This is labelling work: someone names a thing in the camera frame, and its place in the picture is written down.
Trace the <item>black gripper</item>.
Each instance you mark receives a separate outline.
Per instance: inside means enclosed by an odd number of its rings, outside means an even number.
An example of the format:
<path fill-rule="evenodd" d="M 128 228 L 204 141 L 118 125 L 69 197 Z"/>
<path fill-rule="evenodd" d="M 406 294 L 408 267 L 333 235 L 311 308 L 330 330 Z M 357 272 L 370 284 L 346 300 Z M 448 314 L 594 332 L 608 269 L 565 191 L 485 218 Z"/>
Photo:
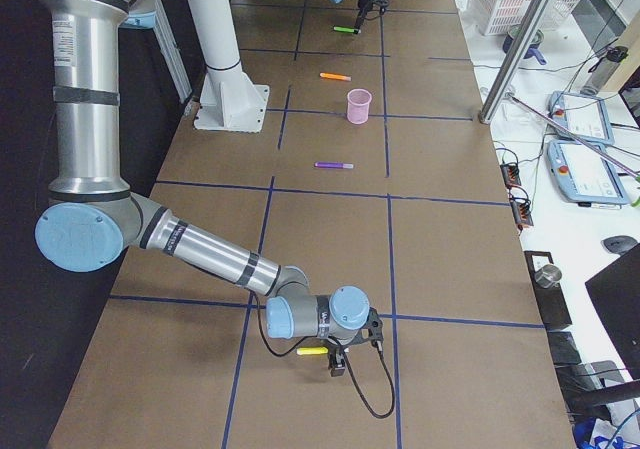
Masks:
<path fill-rule="evenodd" d="M 353 345 L 370 343 L 376 349 L 379 356 L 383 356 L 383 322 L 377 310 L 369 309 L 369 314 L 363 327 L 355 332 L 349 341 L 342 341 L 335 336 L 330 336 L 324 345 L 329 350 L 328 369 L 331 376 L 343 375 L 346 370 L 346 350 Z"/>
<path fill-rule="evenodd" d="M 358 0 L 358 16 L 354 22 L 353 33 L 360 33 L 366 20 L 366 16 L 374 9 L 380 16 L 384 14 L 384 0 Z"/>

